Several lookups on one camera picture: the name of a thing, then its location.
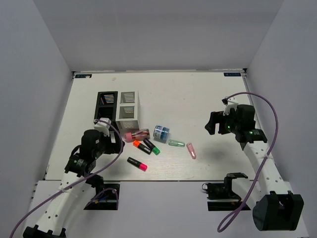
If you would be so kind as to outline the green capped black highlighter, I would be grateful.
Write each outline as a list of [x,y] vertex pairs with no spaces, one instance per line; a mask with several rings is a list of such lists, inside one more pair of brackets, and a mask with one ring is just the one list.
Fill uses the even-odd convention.
[[149,139],[145,138],[143,142],[155,155],[160,153],[160,150]]

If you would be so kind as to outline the blue round jar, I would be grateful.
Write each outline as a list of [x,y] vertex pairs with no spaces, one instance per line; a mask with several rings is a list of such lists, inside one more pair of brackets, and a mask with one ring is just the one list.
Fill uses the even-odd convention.
[[155,140],[165,143],[168,139],[170,129],[161,125],[156,125],[153,132],[153,137]]

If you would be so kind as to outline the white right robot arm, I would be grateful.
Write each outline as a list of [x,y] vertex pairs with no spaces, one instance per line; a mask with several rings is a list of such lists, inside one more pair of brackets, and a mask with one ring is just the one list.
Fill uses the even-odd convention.
[[210,135],[233,133],[256,173],[250,182],[244,173],[228,173],[222,183],[205,183],[202,189],[209,200],[235,199],[238,210],[252,210],[259,231],[294,231],[304,207],[281,178],[264,132],[256,128],[255,108],[237,105],[228,110],[211,112],[205,129]]

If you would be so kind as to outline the pink capped black highlighter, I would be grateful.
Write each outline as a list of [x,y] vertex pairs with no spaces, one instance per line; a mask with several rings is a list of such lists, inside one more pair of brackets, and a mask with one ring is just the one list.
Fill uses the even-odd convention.
[[139,169],[142,170],[142,171],[146,171],[146,170],[147,170],[147,165],[145,165],[145,164],[143,164],[143,163],[137,161],[136,159],[133,159],[133,158],[129,157],[129,158],[127,159],[127,162],[130,163],[130,164],[132,164],[133,166],[139,168]]

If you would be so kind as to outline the clear green lead case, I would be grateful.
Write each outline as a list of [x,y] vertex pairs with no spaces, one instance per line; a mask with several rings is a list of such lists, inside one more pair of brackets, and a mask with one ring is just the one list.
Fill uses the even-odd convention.
[[182,142],[182,141],[178,141],[178,140],[172,140],[172,139],[170,139],[170,140],[168,141],[168,144],[169,144],[170,146],[175,146],[175,147],[185,147],[185,143]]

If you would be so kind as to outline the orange capped black highlighter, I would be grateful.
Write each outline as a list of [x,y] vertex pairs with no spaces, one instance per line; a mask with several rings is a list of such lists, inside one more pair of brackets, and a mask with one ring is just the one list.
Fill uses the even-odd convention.
[[152,152],[151,149],[149,149],[147,146],[143,145],[141,142],[137,140],[133,141],[133,145],[148,155]]

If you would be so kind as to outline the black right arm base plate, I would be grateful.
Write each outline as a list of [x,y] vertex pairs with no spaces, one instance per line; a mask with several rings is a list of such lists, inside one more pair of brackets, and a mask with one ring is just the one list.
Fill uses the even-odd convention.
[[242,198],[233,192],[234,179],[248,179],[244,173],[228,173],[223,182],[205,182],[202,190],[207,194],[208,211],[234,211],[242,204]]

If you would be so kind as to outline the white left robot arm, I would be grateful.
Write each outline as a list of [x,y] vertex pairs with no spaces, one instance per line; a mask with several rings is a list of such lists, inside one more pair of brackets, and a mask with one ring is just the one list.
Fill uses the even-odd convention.
[[115,187],[107,186],[102,176],[92,172],[96,160],[101,155],[119,156],[123,151],[125,143],[119,131],[114,127],[107,128],[106,131],[114,135],[106,135],[98,128],[84,132],[81,144],[71,152],[56,194],[46,200],[49,205],[35,225],[25,228],[22,235],[24,238],[66,237],[66,220],[69,218],[69,213],[86,191],[93,196],[88,205],[104,196],[119,197]]

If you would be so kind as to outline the clear tube of coloured pins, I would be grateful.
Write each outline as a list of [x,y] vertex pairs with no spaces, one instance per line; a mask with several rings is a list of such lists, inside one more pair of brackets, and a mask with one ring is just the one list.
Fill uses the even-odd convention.
[[150,131],[148,129],[141,129],[135,132],[127,132],[124,135],[124,139],[126,142],[131,143],[135,140],[143,141],[144,139],[150,138]]

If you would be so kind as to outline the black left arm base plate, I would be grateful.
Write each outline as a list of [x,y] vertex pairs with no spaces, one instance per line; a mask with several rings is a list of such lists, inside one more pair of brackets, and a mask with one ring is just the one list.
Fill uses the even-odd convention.
[[119,194],[119,183],[104,183],[96,188],[96,194],[86,204],[84,210],[116,211],[119,205]]

